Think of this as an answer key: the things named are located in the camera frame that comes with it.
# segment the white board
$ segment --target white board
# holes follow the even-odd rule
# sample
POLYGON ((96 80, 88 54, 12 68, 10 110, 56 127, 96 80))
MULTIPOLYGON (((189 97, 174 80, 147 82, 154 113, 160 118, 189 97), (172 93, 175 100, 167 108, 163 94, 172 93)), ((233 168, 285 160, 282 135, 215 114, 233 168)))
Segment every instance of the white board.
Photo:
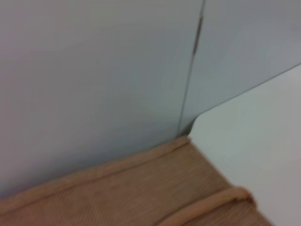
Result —
POLYGON ((301 225, 301 66, 201 114, 189 136, 272 223, 301 225))

